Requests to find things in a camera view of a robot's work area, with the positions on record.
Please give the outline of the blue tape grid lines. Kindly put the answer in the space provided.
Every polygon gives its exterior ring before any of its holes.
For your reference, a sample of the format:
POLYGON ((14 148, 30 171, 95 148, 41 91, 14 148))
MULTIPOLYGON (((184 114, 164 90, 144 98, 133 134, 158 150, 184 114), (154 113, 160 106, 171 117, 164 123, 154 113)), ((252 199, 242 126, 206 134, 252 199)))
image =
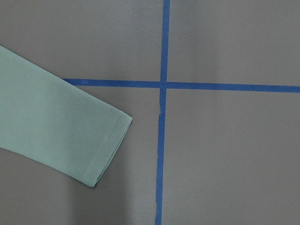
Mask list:
POLYGON ((175 90, 221 90, 221 91, 253 91, 274 93, 299 93, 299 86, 290 85, 264 85, 264 84, 233 84, 233 83, 207 83, 207 82, 169 82, 168 53, 170 29, 171 1, 163 1, 161 60, 159 81, 138 80, 103 80, 103 79, 76 79, 64 78, 64 81, 74 86, 118 87, 118 88, 147 88, 159 90, 159 116, 157 138, 157 169, 156 169, 156 225, 162 224, 163 215, 163 179, 164 179, 164 153, 165 153, 165 120, 167 91, 175 90))

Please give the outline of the olive green long-sleeve shirt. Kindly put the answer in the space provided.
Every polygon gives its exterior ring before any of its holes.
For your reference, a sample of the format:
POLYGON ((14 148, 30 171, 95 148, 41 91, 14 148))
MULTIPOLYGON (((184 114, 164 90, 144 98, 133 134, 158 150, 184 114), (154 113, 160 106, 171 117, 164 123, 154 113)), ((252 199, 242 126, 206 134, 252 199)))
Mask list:
POLYGON ((5 47, 0 49, 0 146, 93 187, 132 118, 5 47))

